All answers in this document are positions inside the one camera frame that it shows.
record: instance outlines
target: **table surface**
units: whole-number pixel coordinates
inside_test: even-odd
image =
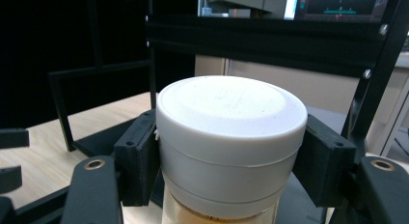
[[[150,109],[150,93],[115,101],[68,117],[74,140],[138,117]],[[0,151],[0,168],[21,165],[23,185],[2,196],[14,208],[38,200],[70,183],[73,168],[87,157],[67,151],[58,120],[27,128],[29,148]],[[141,208],[123,208],[124,223],[161,223],[162,209],[154,203]]]

